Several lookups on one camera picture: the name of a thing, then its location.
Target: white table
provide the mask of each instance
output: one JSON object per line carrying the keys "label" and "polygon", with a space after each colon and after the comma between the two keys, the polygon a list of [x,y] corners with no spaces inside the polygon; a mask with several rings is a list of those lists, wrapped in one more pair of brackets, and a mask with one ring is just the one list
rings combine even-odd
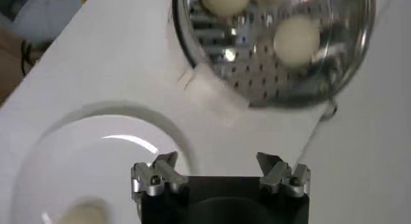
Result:
{"label": "white table", "polygon": [[312,223],[410,223],[410,9],[390,0],[340,111],[306,148]]}

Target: black object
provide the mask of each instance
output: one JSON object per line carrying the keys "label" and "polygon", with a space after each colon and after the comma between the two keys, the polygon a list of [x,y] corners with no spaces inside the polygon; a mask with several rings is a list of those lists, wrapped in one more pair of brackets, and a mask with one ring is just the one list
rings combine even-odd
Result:
{"label": "black object", "polygon": [[31,44],[26,45],[26,41],[21,42],[21,47],[20,47],[20,52],[21,52],[21,61],[20,61],[20,67],[21,67],[21,72],[23,76],[27,75],[26,72],[26,62],[30,65],[30,67],[34,66],[34,63],[31,62],[30,60],[30,54],[31,54]]}
{"label": "black object", "polygon": [[140,196],[142,224],[308,224],[310,198],[260,189],[259,177],[189,177],[174,194]]}
{"label": "black object", "polygon": [[179,0],[173,0],[172,1],[172,12],[173,12],[173,22],[174,22],[174,27],[175,27],[175,33],[177,35],[177,38],[179,40],[180,46],[182,48],[182,51],[184,52],[185,56],[187,57],[188,63],[191,65],[192,68],[196,67],[196,62],[194,58],[189,54],[188,47],[184,43],[183,36],[181,33],[181,26],[179,22],[179,11],[178,11],[178,5],[179,5]]}

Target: metal strainer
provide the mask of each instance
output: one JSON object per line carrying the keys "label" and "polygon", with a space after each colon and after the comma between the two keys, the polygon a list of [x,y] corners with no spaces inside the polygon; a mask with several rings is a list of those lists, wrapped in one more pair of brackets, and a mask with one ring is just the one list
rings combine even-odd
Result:
{"label": "metal strainer", "polygon": [[[320,26],[320,50],[291,70],[273,40],[281,21],[305,15]],[[205,62],[254,107],[303,107],[331,99],[359,68],[375,18],[375,0],[252,0],[234,17],[218,19],[201,0],[173,0],[180,44],[195,67]]]}

